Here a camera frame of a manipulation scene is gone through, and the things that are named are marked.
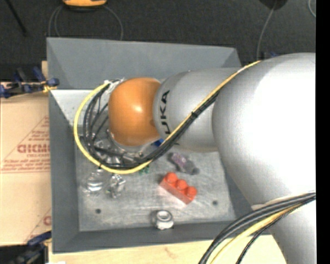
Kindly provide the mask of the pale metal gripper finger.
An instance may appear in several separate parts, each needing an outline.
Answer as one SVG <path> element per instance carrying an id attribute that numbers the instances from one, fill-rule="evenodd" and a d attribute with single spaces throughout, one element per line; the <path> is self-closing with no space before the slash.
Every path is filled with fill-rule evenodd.
<path id="1" fill-rule="evenodd" d="M 93 170 L 86 178 L 85 188 L 89 194 L 99 194 L 106 186 L 106 172 L 103 169 Z"/>
<path id="2" fill-rule="evenodd" d="M 113 174 L 108 182 L 106 193 L 112 198 L 118 198 L 125 189 L 126 180 L 119 174 Z"/>

